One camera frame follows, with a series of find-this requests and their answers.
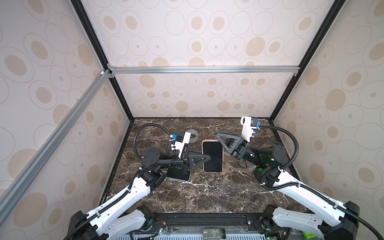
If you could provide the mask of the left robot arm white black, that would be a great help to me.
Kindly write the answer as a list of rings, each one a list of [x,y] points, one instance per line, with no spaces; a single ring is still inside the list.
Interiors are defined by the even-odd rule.
[[[166,178],[163,169],[177,168],[183,171],[195,169],[211,159],[209,155],[184,146],[180,155],[166,156],[158,148],[148,148],[139,160],[142,167],[130,184],[122,191],[88,213],[74,214],[70,221],[66,240],[114,240],[126,233],[148,229],[153,214],[140,207],[124,216],[124,212],[136,202],[158,188]]]

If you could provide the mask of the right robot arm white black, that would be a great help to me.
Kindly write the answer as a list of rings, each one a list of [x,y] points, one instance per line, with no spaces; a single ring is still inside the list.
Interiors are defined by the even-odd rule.
[[[289,156],[282,145],[255,148],[236,134],[216,132],[215,138],[234,158],[256,166],[254,175],[267,190],[279,191],[311,213],[272,207],[267,217],[282,228],[297,229],[323,240],[354,240],[357,237],[359,206],[336,201],[302,183],[285,171]]]

